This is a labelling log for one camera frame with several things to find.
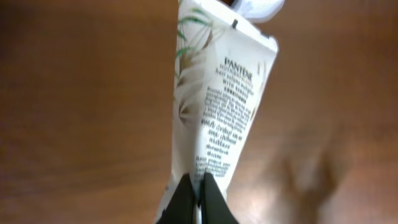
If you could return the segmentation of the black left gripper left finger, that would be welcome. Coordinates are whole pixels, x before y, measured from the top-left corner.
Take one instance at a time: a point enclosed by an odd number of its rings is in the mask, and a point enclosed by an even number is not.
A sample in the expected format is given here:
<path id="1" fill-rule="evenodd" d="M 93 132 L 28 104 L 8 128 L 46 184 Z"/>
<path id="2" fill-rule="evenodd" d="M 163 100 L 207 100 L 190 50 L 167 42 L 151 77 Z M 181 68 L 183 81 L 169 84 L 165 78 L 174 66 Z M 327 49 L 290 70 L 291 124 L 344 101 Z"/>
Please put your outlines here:
<path id="1" fill-rule="evenodd" d="M 161 210 L 156 224 L 199 223 L 199 194 L 193 186 L 189 173 L 182 175 L 165 208 Z"/>

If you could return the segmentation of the white Pantene tube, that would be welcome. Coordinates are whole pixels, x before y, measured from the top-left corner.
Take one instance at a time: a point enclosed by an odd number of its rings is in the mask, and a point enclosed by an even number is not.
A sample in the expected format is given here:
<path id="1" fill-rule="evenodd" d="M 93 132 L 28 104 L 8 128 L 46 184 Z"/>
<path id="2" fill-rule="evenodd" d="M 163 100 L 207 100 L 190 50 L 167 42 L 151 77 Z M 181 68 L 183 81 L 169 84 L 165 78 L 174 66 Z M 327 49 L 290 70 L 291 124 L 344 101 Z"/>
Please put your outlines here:
<path id="1" fill-rule="evenodd" d="M 277 39 L 221 1 L 178 4 L 171 175 L 155 218 L 182 175 L 199 194 L 211 173 L 224 200 L 279 53 Z"/>

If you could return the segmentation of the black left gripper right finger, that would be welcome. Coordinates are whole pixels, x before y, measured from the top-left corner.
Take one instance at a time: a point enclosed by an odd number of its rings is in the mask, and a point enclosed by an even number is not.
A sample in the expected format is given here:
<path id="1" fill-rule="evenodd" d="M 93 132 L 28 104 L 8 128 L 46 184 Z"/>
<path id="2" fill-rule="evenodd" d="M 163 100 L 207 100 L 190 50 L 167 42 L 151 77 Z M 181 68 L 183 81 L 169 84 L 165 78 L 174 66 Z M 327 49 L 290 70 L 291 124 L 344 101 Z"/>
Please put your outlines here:
<path id="1" fill-rule="evenodd" d="M 205 172 L 200 184 L 202 224 L 238 224 L 211 173 Z"/>

